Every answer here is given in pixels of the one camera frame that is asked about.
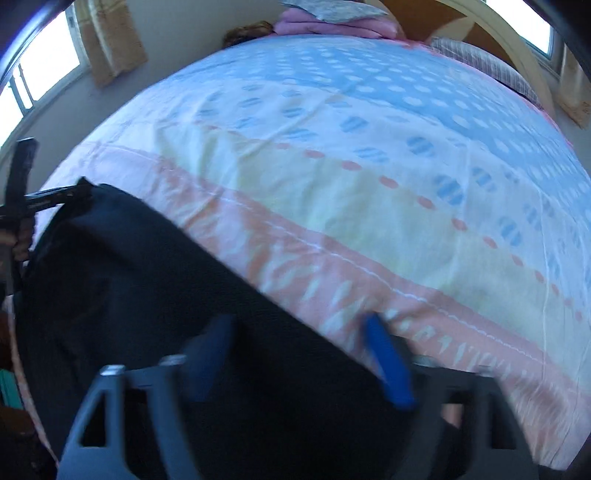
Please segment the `left human hand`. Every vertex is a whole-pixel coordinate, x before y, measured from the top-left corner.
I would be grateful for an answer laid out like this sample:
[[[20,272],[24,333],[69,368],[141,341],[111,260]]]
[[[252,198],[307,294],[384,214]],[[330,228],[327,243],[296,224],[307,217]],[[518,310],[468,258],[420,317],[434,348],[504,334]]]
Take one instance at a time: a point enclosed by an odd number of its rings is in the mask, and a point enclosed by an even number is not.
[[[11,249],[13,258],[16,261],[24,262],[28,260],[33,244],[35,227],[35,218],[32,217],[23,219],[16,233],[6,229],[1,230],[1,245]]]

